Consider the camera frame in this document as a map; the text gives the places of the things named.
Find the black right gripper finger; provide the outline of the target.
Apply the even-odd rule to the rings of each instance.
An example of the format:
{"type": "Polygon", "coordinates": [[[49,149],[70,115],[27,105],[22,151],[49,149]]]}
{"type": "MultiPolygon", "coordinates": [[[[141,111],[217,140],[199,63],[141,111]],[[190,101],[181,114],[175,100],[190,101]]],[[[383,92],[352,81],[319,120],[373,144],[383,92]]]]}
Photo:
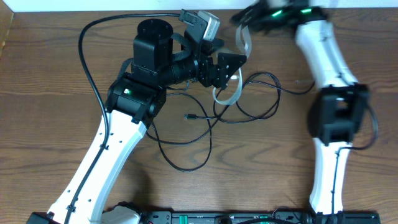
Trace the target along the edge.
{"type": "Polygon", "coordinates": [[[230,23],[232,23],[234,26],[236,27],[240,27],[241,30],[243,30],[244,28],[248,28],[250,29],[250,25],[251,25],[251,20],[250,19],[233,19],[231,18],[230,23]]]}
{"type": "Polygon", "coordinates": [[[252,12],[254,8],[253,7],[247,7],[243,9],[242,11],[239,11],[238,13],[234,14],[230,21],[248,21],[250,18],[252,18],[252,12]]]}

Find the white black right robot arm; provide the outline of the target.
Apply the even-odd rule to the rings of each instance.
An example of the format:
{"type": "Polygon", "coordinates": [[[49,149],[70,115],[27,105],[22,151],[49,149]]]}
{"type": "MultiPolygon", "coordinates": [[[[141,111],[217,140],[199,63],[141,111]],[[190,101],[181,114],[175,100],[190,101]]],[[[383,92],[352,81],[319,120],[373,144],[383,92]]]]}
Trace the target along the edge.
{"type": "Polygon", "coordinates": [[[335,39],[326,10],[308,1],[270,7],[258,1],[231,17],[231,23],[254,32],[291,28],[317,87],[307,115],[315,146],[315,172],[309,197],[310,211],[301,223],[379,223],[376,212],[343,210],[343,183],[351,151],[371,147],[378,123],[368,101],[369,88],[348,68],[335,39]]]}

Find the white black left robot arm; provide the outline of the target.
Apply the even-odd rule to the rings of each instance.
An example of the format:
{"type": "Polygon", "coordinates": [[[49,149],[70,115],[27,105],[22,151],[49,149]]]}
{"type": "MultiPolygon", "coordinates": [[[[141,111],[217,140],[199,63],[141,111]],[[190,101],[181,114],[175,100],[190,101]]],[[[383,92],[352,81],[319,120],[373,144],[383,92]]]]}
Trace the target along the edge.
{"type": "Polygon", "coordinates": [[[167,88],[187,80],[225,88],[246,62],[220,52],[220,20],[205,11],[179,14],[184,35],[175,33],[163,14],[144,14],[127,59],[100,103],[102,118],[78,170],[47,212],[34,212],[29,223],[138,223],[140,214],[118,205],[104,210],[106,199],[127,158],[144,137],[166,100],[167,88]],[[217,60],[212,54],[218,53],[217,60]]]}

